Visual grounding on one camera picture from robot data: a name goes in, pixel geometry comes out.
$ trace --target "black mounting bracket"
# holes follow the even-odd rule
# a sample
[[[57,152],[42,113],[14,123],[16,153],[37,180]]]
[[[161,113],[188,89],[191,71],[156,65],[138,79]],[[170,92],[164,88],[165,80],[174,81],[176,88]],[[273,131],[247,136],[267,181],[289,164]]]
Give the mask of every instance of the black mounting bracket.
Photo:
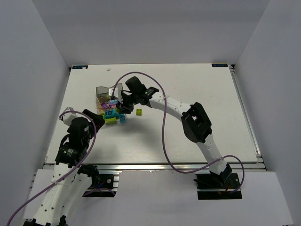
[[[242,199],[240,190],[231,192],[240,184],[237,173],[231,173],[225,183],[221,183],[209,173],[196,176],[194,181],[197,183],[199,200]]]
[[[194,143],[205,143],[206,137],[212,133],[211,121],[198,102],[190,105],[187,112],[183,112],[181,120],[185,136]]]

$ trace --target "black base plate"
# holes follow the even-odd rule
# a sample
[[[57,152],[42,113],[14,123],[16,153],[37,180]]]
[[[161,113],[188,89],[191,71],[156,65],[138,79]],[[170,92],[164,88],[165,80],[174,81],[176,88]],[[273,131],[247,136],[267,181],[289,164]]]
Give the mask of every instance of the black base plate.
[[[242,199],[240,190],[231,193],[240,184],[237,173],[231,173],[223,185],[211,174],[197,174],[194,181],[197,183],[199,200]]]
[[[101,188],[113,189],[114,176],[115,176],[114,174],[100,174],[99,175],[99,183],[95,187],[98,187],[100,184],[103,183]],[[97,192],[93,192],[93,193],[87,195],[86,197],[114,197],[114,195],[111,192],[97,191]]]

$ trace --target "lego brick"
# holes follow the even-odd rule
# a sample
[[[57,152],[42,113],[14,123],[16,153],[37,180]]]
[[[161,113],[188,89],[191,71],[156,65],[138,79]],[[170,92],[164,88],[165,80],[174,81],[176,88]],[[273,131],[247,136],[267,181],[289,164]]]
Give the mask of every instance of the lego brick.
[[[118,103],[118,100],[109,100],[109,105],[116,105]]]
[[[142,115],[142,109],[137,109],[137,110],[136,110],[136,115],[141,116],[141,115]]]
[[[117,124],[116,118],[106,119],[105,124],[107,125]]]
[[[116,110],[115,109],[112,109],[110,111],[106,111],[105,112],[105,116],[110,116],[110,115],[115,115],[116,114]]]
[[[106,98],[106,97],[98,97],[98,98],[96,98],[96,108],[97,109],[103,108],[101,106],[101,103],[107,103],[109,100],[110,99]]]
[[[120,123],[125,123],[126,122],[126,118],[125,117],[121,117],[120,118]]]
[[[101,105],[101,107],[103,107],[105,109],[109,109],[110,108],[105,102],[101,103],[100,105]]]

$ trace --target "yellow lego brick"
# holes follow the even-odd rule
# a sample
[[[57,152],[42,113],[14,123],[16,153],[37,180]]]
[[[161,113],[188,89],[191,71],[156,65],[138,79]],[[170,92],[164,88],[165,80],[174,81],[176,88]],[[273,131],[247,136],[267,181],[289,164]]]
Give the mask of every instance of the yellow lego brick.
[[[142,115],[142,109],[137,109],[137,110],[136,110],[136,115],[141,116],[141,115]]]
[[[110,119],[105,120],[105,124],[107,124],[107,125],[112,125],[112,124],[116,124],[116,123],[117,123],[116,118],[110,118]]]

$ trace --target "white table surface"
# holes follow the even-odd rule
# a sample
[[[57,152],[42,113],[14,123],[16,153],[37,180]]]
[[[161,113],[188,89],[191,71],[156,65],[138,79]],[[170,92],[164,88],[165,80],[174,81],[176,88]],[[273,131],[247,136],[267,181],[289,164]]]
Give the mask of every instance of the white table surface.
[[[96,112],[98,86],[111,87],[123,74],[140,71],[157,79],[170,97],[181,102],[199,102],[206,110],[215,142],[222,155],[233,154],[242,161],[256,161],[256,151],[227,67],[213,68],[211,64],[147,64],[147,65],[89,65],[87,69],[71,70],[61,112],[66,107],[77,111],[85,108]],[[142,75],[137,76],[146,87],[157,85]],[[125,81],[121,82],[127,89]],[[135,110],[143,110],[136,116]],[[104,125],[85,163],[165,163],[161,143],[163,112],[137,105],[127,122]],[[58,147],[68,127],[58,120],[46,163],[54,163]],[[182,123],[168,115],[166,148],[173,162],[206,162],[198,147],[184,135]]]
[[[38,170],[30,197],[49,185],[53,170]],[[83,197],[70,226],[282,226],[293,224],[274,172],[246,172],[242,200],[198,200],[193,174],[124,171],[114,198]],[[41,195],[29,203],[32,218]]]

